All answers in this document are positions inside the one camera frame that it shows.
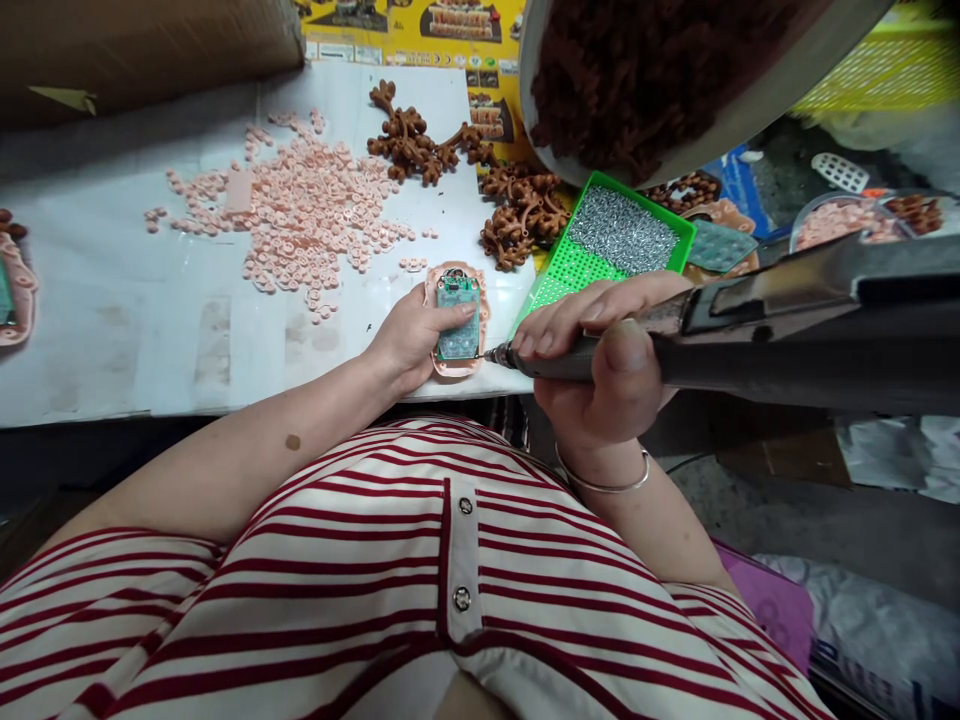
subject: wrist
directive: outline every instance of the wrist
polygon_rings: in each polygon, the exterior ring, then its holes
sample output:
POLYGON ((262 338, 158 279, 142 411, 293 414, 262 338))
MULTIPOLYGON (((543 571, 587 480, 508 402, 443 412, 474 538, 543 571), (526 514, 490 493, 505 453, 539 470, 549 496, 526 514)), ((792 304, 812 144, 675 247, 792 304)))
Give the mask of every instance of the wrist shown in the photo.
POLYGON ((382 354, 364 350, 353 359, 360 370, 359 376, 365 387, 374 395, 381 397, 384 402, 393 405, 399 401, 404 393, 400 389, 400 378, 403 373, 382 354))
POLYGON ((647 465, 636 439, 601 446, 558 439, 557 453, 566 467, 595 485, 628 485, 645 472, 647 465))

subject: silver bracelet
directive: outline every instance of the silver bracelet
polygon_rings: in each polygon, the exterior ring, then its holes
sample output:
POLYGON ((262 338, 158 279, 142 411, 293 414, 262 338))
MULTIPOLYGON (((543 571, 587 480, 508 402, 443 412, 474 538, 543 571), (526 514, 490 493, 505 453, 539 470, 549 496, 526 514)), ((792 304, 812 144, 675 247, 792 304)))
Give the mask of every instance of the silver bracelet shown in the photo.
POLYGON ((563 472, 567 476, 567 479, 575 482, 577 485, 580 485, 581 487, 585 487, 589 490, 593 490, 594 492, 616 494, 616 493, 627 492, 629 490, 636 490, 638 487, 643 485, 647 481, 647 479, 650 477, 650 453, 648 453, 645 448, 640 448, 640 452, 643 453, 643 464, 644 464, 643 475, 641 476, 641 478, 636 482, 630 483, 629 485, 617 485, 614 487, 610 487, 608 485, 597 485, 596 483, 592 483, 589 480, 584 480, 582 477, 580 477, 575 472, 573 472, 573 470, 567 467, 567 464, 563 461, 563 457, 560 455, 560 447, 557 445, 557 443, 553 444, 553 448, 557 453, 557 460, 560 461, 560 467, 563 468, 563 472))

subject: striped shirt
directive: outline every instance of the striped shirt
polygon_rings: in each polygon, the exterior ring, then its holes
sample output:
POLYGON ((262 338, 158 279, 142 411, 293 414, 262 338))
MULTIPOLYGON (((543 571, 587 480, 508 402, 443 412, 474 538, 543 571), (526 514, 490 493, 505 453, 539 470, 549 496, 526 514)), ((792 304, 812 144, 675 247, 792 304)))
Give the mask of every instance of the striped shirt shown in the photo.
POLYGON ((0 588, 0 718, 832 717, 736 597, 661 583, 546 466, 451 418, 370 428, 228 548, 112 528, 0 588))

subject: table surface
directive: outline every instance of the table surface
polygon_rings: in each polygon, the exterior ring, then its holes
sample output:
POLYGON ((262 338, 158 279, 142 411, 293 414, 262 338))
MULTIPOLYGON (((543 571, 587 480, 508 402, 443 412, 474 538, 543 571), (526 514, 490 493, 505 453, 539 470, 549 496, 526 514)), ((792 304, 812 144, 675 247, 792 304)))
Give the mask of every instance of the table surface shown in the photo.
MULTIPOLYGON (((242 279, 249 233, 146 232, 147 209, 185 214, 167 188, 167 168, 185 178, 226 169, 243 157, 247 124, 265 125, 270 113, 306 118, 317 107, 327 123, 323 141, 366 155, 384 118, 367 96, 380 78, 397 84, 396 102, 415 105, 435 139, 469 120, 463 71, 324 62, 115 118, 0 136, 0 205, 30 228, 25 254, 40 278, 33 336, 0 355, 0 427, 217 414, 299 385, 366 348, 393 304, 423 280, 425 271, 399 267, 404 257, 482 269, 487 346, 506 340, 533 264, 501 273, 484 256, 477 238, 493 208, 465 163, 436 188, 407 182, 385 202, 383 217, 417 230, 417 240, 374 255, 364 275, 342 262, 340 288, 324 295, 340 310, 318 326, 303 289, 270 296, 242 279), (439 239, 419 237, 426 227, 439 239)), ((293 137, 271 133, 278 142, 293 137)), ((519 373, 484 365, 465 380, 431 380, 416 397, 531 390, 519 373)))

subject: green tray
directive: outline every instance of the green tray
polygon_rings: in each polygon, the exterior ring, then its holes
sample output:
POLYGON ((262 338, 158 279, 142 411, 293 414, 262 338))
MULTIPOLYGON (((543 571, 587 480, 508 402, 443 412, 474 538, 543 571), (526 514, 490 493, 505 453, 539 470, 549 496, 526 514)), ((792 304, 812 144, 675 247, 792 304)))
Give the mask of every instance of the green tray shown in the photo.
MULTIPOLYGON (((697 228, 692 223, 634 192, 609 175, 604 175, 598 171, 594 171, 590 175, 590 179, 580 192, 580 197, 577 198, 577 203, 573 207, 571 221, 576 217, 587 190, 593 185, 599 185, 625 195, 670 227, 677 234, 678 240, 677 244, 673 246, 673 252, 670 254, 666 269, 675 273, 683 272, 683 268, 687 264, 687 256, 693 247, 693 239, 697 235, 697 228)), ((516 332, 523 319, 539 307, 556 302, 564 295, 580 292, 595 280, 614 280, 616 282, 626 280, 626 273, 618 270, 603 258, 587 252, 567 237, 567 230, 570 229, 571 224, 567 224, 563 234, 560 235, 560 239, 554 243, 546 264, 537 275, 523 308, 517 316, 517 321, 510 333, 511 336, 516 332)))

